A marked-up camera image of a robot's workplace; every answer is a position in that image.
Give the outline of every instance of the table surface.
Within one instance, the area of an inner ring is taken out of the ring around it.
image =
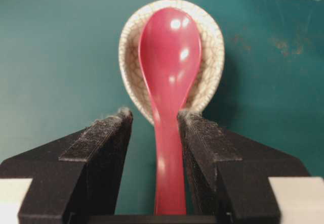
[[[0,161],[128,106],[133,133],[117,214],[152,214],[153,127],[119,72],[126,20],[155,0],[0,0]],[[224,34],[225,69],[204,116],[324,175],[324,1],[187,0]]]

